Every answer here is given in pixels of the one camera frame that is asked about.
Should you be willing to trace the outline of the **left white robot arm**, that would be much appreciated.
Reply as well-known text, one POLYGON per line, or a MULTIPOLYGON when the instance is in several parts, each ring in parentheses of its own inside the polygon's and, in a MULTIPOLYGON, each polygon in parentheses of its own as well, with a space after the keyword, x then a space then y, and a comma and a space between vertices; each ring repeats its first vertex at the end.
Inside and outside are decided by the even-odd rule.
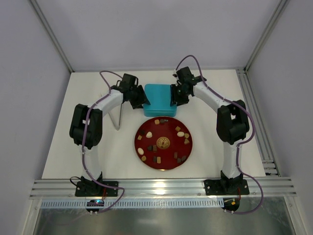
POLYGON ((133 109, 142 108, 149 101, 138 78, 124 74, 108 92, 90 105, 77 104, 74 109, 69 136, 80 147, 83 174, 75 183, 77 197, 117 196, 121 189, 117 181, 104 181, 99 165, 98 145, 103 135, 103 119, 109 112, 129 102, 133 109))

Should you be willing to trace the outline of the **silver metal tongs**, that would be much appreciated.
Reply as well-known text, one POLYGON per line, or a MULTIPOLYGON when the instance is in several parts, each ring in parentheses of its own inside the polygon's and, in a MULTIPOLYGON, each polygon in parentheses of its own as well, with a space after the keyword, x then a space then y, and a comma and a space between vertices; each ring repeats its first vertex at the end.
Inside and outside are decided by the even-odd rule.
POLYGON ((102 111, 102 119, 109 115, 114 128, 118 131, 120 129, 121 114, 122 114, 123 94, 119 91, 113 90, 111 94, 101 98, 97 104, 97 109, 102 111))

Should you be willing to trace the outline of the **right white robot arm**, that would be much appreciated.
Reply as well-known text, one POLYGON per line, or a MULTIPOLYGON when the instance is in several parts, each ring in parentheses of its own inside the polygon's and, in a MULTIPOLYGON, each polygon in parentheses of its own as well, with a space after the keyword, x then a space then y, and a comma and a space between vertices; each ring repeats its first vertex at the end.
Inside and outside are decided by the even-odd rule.
POLYGON ((195 141, 170 110, 187 104, 190 97, 199 98, 216 112, 216 131, 224 148, 220 178, 204 181, 206 195, 247 195, 249 190, 240 169, 242 141, 250 130, 244 101, 222 97, 208 86, 202 74, 194 76, 188 67, 177 70, 173 76, 177 82, 172 85, 137 85, 139 104, 149 118, 135 136, 138 157, 158 170, 171 170, 185 163, 195 141))

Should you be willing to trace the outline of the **teal square tin box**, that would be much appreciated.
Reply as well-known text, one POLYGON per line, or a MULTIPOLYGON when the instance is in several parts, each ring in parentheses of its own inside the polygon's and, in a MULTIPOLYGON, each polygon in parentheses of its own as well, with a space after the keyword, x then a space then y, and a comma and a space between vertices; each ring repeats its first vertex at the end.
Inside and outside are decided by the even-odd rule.
POLYGON ((177 113, 177 106, 157 106, 157 105, 144 105, 144 116, 146 117, 174 117, 177 113))

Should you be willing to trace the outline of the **teal tin lid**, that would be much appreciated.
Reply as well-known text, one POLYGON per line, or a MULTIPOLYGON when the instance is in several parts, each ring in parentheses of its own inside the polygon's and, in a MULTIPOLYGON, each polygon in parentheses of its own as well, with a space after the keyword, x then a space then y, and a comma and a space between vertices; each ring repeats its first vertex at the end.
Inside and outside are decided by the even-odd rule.
POLYGON ((146 84, 144 91, 150 105, 170 106, 171 92, 167 84, 146 84))

